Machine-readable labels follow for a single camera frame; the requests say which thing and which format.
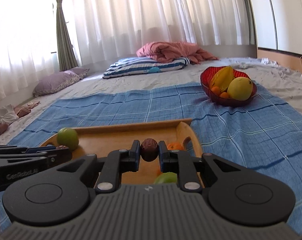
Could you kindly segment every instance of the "mattress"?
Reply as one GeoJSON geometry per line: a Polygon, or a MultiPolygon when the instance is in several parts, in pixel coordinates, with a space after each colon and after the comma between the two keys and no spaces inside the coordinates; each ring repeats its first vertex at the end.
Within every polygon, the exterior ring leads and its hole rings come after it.
{"type": "Polygon", "coordinates": [[[246,72],[252,79],[287,101],[302,114],[302,82],[299,73],[281,67],[261,65],[257,59],[228,58],[205,62],[201,65],[189,65],[184,70],[167,73],[136,75],[110,80],[102,80],[101,74],[92,75],[57,94],[37,98],[41,104],[34,108],[31,114],[14,122],[9,131],[0,136],[0,144],[7,144],[57,99],[78,98],[100,92],[118,93],[135,89],[149,90],[188,82],[199,82],[200,73],[208,66],[224,65],[232,65],[233,68],[246,72]]]}

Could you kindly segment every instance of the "red glass bowl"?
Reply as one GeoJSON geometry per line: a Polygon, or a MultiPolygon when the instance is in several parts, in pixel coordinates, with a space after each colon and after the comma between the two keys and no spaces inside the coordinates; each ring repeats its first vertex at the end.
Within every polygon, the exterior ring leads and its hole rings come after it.
{"type": "MultiPolygon", "coordinates": [[[[257,86],[254,82],[252,82],[253,89],[252,89],[251,96],[245,101],[239,101],[239,100],[235,100],[235,99],[232,99],[232,98],[221,98],[221,97],[218,97],[216,94],[214,94],[210,90],[210,88],[209,88],[210,81],[213,78],[213,76],[221,68],[224,68],[224,67],[208,67],[205,71],[203,71],[201,73],[201,76],[200,76],[201,85],[202,85],[202,88],[203,88],[204,92],[207,94],[208,98],[212,102],[217,103],[217,104],[222,105],[222,106],[239,107],[239,106],[245,106],[248,103],[250,103],[253,100],[253,98],[255,97],[255,94],[257,93],[257,86]]],[[[249,76],[246,73],[243,73],[241,71],[237,71],[235,69],[233,70],[233,75],[236,78],[237,77],[249,78],[249,76]]]]}

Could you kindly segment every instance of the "small orange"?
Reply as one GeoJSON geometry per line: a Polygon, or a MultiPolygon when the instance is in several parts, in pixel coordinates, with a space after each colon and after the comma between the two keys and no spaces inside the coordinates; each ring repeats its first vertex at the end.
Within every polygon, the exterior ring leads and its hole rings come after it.
{"type": "Polygon", "coordinates": [[[221,94],[221,90],[218,86],[212,87],[211,91],[217,96],[219,96],[221,94]]]}
{"type": "Polygon", "coordinates": [[[223,93],[220,94],[220,97],[221,98],[230,98],[230,95],[229,95],[228,92],[223,92],[223,93]]]}
{"type": "Polygon", "coordinates": [[[184,151],[184,147],[179,144],[178,142],[173,142],[173,143],[169,143],[167,145],[167,149],[170,151],[170,150],[181,150],[181,151],[184,151]]]}

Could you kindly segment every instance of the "wooden baseboard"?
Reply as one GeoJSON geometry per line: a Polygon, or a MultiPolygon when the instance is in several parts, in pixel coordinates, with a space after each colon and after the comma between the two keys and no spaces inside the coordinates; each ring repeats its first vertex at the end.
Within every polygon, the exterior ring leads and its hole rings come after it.
{"type": "Polygon", "coordinates": [[[302,59],[300,59],[300,57],[286,55],[276,51],[258,49],[258,58],[263,57],[267,57],[270,60],[276,61],[283,67],[288,67],[292,70],[297,70],[302,73],[302,59]]]}

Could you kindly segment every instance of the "tray handle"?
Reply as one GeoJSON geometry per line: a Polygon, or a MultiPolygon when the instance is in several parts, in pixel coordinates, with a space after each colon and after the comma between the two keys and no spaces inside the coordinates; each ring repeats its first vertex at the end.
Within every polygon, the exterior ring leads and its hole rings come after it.
{"type": "Polygon", "coordinates": [[[186,124],[185,122],[179,123],[179,125],[177,126],[177,136],[178,136],[179,142],[184,146],[185,149],[187,148],[188,142],[192,141],[195,156],[196,157],[202,156],[202,153],[203,153],[202,147],[201,147],[194,131],[188,124],[186,124]]]}
{"type": "Polygon", "coordinates": [[[48,146],[48,145],[54,145],[55,147],[59,146],[56,140],[53,140],[52,138],[49,138],[47,141],[45,141],[44,143],[42,143],[40,145],[40,147],[48,146]]]}

